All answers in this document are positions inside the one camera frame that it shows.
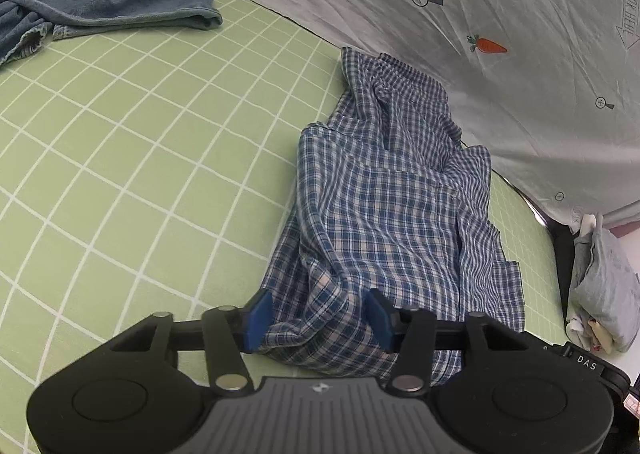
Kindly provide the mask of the grey folded garment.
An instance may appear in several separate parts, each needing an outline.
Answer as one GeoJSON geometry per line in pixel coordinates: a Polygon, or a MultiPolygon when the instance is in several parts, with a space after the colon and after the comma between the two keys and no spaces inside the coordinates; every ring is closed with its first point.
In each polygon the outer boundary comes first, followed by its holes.
{"type": "Polygon", "coordinates": [[[627,352],[639,333],[638,274],[600,214],[582,217],[574,249],[567,305],[589,322],[603,352],[627,352]]]}

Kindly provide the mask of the white folded garment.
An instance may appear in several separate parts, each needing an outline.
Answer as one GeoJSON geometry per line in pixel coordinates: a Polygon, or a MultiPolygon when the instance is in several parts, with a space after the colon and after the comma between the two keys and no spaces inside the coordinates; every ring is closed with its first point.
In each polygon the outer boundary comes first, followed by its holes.
{"type": "Polygon", "coordinates": [[[589,322],[571,304],[567,306],[565,333],[573,344],[584,350],[593,353],[602,351],[600,341],[589,322]]]}

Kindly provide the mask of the blue plaid shirt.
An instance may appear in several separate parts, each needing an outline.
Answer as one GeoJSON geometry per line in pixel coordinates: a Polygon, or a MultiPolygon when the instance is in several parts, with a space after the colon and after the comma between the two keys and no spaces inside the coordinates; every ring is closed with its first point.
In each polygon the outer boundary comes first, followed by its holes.
{"type": "Polygon", "coordinates": [[[344,48],[342,71],[333,114],[299,137],[292,211],[262,281],[262,353],[387,378],[395,358],[364,316],[371,289],[444,321],[478,311],[522,330],[521,272],[488,216],[490,155],[462,144],[445,89],[387,54],[344,48]]]}

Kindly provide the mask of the grey carrot print sheet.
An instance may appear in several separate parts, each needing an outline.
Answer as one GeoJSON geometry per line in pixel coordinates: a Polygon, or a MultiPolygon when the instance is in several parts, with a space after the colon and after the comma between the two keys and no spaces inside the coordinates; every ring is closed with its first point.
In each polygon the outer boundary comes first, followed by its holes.
{"type": "Polygon", "coordinates": [[[639,217],[639,0],[255,0],[438,79],[471,143],[549,216],[639,217]]]}

